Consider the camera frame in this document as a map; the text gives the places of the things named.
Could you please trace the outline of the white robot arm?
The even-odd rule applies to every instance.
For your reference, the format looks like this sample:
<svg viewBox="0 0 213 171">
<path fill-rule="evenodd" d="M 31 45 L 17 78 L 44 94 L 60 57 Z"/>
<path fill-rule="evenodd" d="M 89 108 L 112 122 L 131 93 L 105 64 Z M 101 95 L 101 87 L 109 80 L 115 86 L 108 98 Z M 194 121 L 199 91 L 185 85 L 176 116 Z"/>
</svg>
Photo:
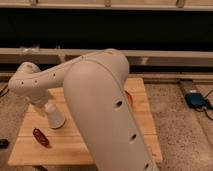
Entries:
<svg viewBox="0 0 213 171">
<path fill-rule="evenodd" d="M 159 171 L 124 90 L 126 56 L 115 49 L 85 54 L 47 70 L 24 62 L 9 89 L 42 106 L 61 87 L 71 116 L 99 171 Z"/>
</svg>

